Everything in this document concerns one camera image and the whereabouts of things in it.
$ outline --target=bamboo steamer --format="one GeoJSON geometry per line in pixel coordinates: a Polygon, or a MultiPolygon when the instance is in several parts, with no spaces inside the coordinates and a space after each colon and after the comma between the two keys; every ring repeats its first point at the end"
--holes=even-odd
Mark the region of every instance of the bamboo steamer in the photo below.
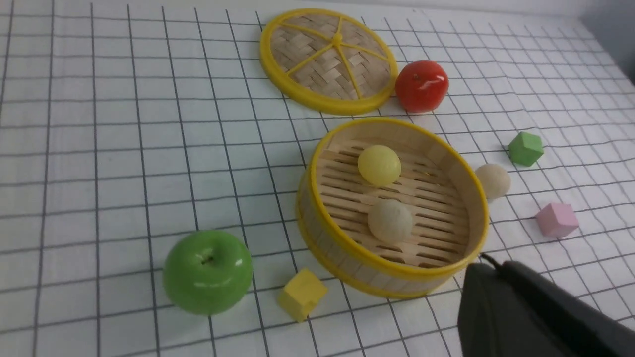
{"type": "Polygon", "coordinates": [[[351,121],[317,145],[297,193],[302,237],[333,275],[373,295],[425,295],[474,260],[487,236],[487,201],[476,175],[446,142],[396,119],[351,121]],[[357,157],[386,145],[401,176],[386,187],[364,181],[357,157]],[[413,213],[411,236],[389,245],[369,231],[367,214],[380,199],[413,213]]]}
{"type": "Polygon", "coordinates": [[[346,116],[380,107],[399,74],[376,33],[326,9],[296,9],[273,18],[260,36],[260,63],[291,99],[346,116]]]}

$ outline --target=grid paper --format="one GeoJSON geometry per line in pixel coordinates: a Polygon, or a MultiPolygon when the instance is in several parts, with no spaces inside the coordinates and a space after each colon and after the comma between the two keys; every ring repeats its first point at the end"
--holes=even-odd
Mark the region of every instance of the grid paper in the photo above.
{"type": "Polygon", "coordinates": [[[450,95],[430,114],[392,98],[343,118],[263,73],[260,31],[279,10],[44,4],[0,8],[3,354],[461,356],[462,272],[423,299],[372,297],[325,271],[296,227],[319,139],[379,115],[438,134],[474,168],[505,167],[512,189],[490,205],[484,252],[635,328],[635,87],[581,24],[357,16],[400,68],[439,62],[450,95]],[[545,145],[529,168],[505,151],[519,130],[545,145]],[[567,238],[532,219],[552,201],[580,220],[567,238]],[[250,291],[213,318],[179,311],[161,284],[167,252],[196,229],[244,237],[253,255],[250,291]],[[329,293],[296,324],[275,298],[302,267],[329,293]]]}

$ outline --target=toy apple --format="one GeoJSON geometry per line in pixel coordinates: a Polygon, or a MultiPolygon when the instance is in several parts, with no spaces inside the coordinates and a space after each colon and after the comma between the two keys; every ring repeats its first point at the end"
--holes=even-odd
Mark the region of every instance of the toy apple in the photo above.
{"type": "Polygon", "coordinates": [[[223,231],[198,231],[170,250],[163,286],[174,305],[213,315],[239,302],[252,276],[251,255],[241,240],[223,231]]]}
{"type": "Polygon", "coordinates": [[[436,109],[448,93],[448,75],[433,61],[416,61],[403,67],[397,77],[395,92],[408,112],[421,113],[436,109]]]}

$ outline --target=yellow plastic spokes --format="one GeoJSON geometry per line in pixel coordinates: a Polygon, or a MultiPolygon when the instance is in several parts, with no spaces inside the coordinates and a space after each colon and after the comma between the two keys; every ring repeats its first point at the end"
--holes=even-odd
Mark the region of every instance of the yellow plastic spokes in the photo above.
{"type": "Polygon", "coordinates": [[[314,58],[316,58],[317,56],[320,56],[322,53],[328,51],[331,49],[331,47],[333,47],[333,44],[327,44],[326,46],[324,46],[323,48],[321,48],[319,51],[313,53],[311,56],[308,56],[307,58],[303,59],[302,62],[300,62],[299,64],[295,65],[294,68],[286,71],[286,75],[290,76],[292,75],[295,71],[299,70],[300,68],[302,68],[305,64],[309,63],[311,60],[313,60],[314,58]]]}
{"type": "Polygon", "coordinates": [[[388,62],[388,58],[386,56],[382,56],[379,53],[377,53],[377,52],[375,52],[373,50],[369,50],[368,48],[364,48],[364,47],[362,47],[362,46],[360,46],[358,44],[352,44],[352,43],[343,42],[342,46],[354,48],[354,49],[359,50],[359,51],[364,51],[366,53],[369,53],[370,55],[373,55],[375,57],[381,58],[382,60],[385,60],[386,62],[388,62]]]}
{"type": "Polygon", "coordinates": [[[337,22],[337,32],[336,34],[339,34],[342,31],[342,22],[344,19],[340,16],[340,20],[337,22]]]}
{"type": "Polygon", "coordinates": [[[340,16],[339,20],[337,22],[337,31],[336,31],[335,35],[333,35],[333,37],[328,37],[328,36],[324,35],[322,32],[316,31],[314,29],[310,29],[308,27],[288,24],[286,22],[281,22],[280,25],[282,25],[282,26],[286,26],[286,27],[289,27],[291,29],[296,29],[296,30],[301,31],[301,32],[306,32],[306,33],[309,33],[309,34],[313,34],[315,36],[319,36],[319,37],[331,42],[330,44],[328,44],[328,45],[324,46],[323,48],[321,48],[319,51],[316,51],[315,53],[313,53],[311,56],[308,56],[307,58],[302,60],[302,62],[297,64],[294,68],[286,71],[286,75],[287,76],[291,76],[294,72],[296,72],[297,70],[302,68],[304,65],[306,65],[310,61],[314,60],[316,57],[322,55],[322,53],[330,50],[331,48],[335,48],[335,50],[340,55],[340,57],[342,57],[342,62],[344,63],[344,67],[346,67],[346,71],[349,73],[349,77],[351,78],[351,82],[353,83],[353,88],[355,88],[355,93],[357,93],[358,98],[361,99],[362,98],[361,90],[359,90],[357,81],[355,80],[355,76],[353,75],[353,71],[351,70],[351,65],[349,63],[349,60],[344,55],[344,51],[342,51],[342,47],[341,46],[351,47],[351,48],[355,48],[355,49],[357,49],[359,51],[368,52],[371,55],[379,57],[379,58],[381,58],[382,60],[385,60],[385,61],[388,61],[388,58],[380,55],[377,52],[374,52],[374,51],[371,51],[371,50],[367,50],[366,48],[363,48],[362,46],[358,46],[356,44],[349,44],[349,43],[342,42],[342,34],[341,34],[342,22],[344,22],[344,21],[343,21],[343,18],[340,16]]]}
{"type": "Polygon", "coordinates": [[[355,76],[353,76],[353,71],[351,70],[351,65],[349,64],[349,60],[346,58],[346,56],[344,56],[344,51],[342,51],[341,46],[337,45],[335,46],[335,49],[340,54],[340,57],[342,57],[342,62],[344,62],[344,67],[346,67],[346,71],[349,73],[349,76],[351,77],[351,82],[353,83],[353,87],[355,87],[355,92],[357,93],[358,98],[361,99],[361,91],[359,90],[359,87],[357,86],[357,81],[355,80],[355,76]]]}
{"type": "Polygon", "coordinates": [[[327,41],[331,41],[331,38],[328,37],[327,35],[323,34],[322,32],[316,31],[314,29],[310,29],[308,27],[302,27],[302,26],[298,26],[298,25],[293,25],[293,24],[288,24],[286,22],[281,22],[280,25],[285,26],[285,27],[290,27],[292,29],[296,29],[298,31],[302,31],[302,32],[306,32],[309,34],[313,34],[315,36],[319,36],[327,41]]]}

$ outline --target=green apple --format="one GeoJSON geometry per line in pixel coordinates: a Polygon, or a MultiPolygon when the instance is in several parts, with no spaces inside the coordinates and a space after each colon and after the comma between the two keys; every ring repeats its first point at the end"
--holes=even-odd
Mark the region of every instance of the green apple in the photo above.
{"type": "Polygon", "coordinates": [[[239,302],[252,276],[251,255],[240,239],[223,231],[198,231],[169,252],[163,286],[174,305],[213,315],[239,302]]]}

